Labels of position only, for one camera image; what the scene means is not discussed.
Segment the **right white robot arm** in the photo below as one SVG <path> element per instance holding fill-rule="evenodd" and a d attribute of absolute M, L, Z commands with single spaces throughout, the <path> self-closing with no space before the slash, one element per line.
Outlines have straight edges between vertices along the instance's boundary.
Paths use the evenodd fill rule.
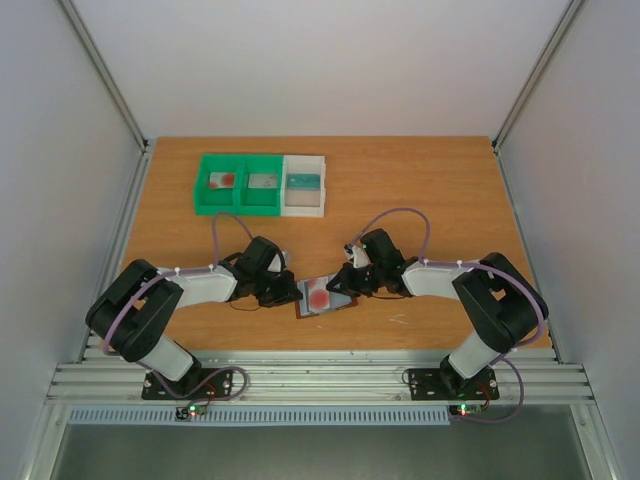
<path fill-rule="evenodd" d="M 364 235 L 360 246 L 347 245 L 345 253 L 347 262 L 327 284 L 333 293 L 372 297 L 385 289 L 401 298 L 460 302 L 472 332 L 441 361 L 436 377 L 436 387 L 451 399 L 467 394 L 482 370 L 544 330 L 545 301 L 500 253 L 467 262 L 405 258 L 382 229 Z"/>

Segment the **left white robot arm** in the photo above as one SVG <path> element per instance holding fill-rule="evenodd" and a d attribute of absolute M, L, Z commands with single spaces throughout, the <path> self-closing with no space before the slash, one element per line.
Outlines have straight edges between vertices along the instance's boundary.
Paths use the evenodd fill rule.
<path fill-rule="evenodd" d="M 244 251 L 204 267 L 161 269 L 135 260 L 89 308 L 85 324 L 103 340 L 104 354 L 145 367 L 168 395 L 187 399 L 213 372 L 165 333 L 171 317 L 186 307 L 246 297 L 255 298 L 260 308 L 302 298 L 287 255 L 261 236 Z"/>

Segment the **brown leather card holder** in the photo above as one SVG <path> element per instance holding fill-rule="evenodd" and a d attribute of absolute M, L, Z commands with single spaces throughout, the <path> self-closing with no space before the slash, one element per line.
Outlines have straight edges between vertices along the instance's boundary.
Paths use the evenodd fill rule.
<path fill-rule="evenodd" d="M 328 290 L 327 286 L 334 277 L 335 274 L 330 274 L 297 282 L 297 288 L 302 293 L 302 298 L 295 303 L 297 319 L 319 316 L 358 305 L 355 297 Z"/>

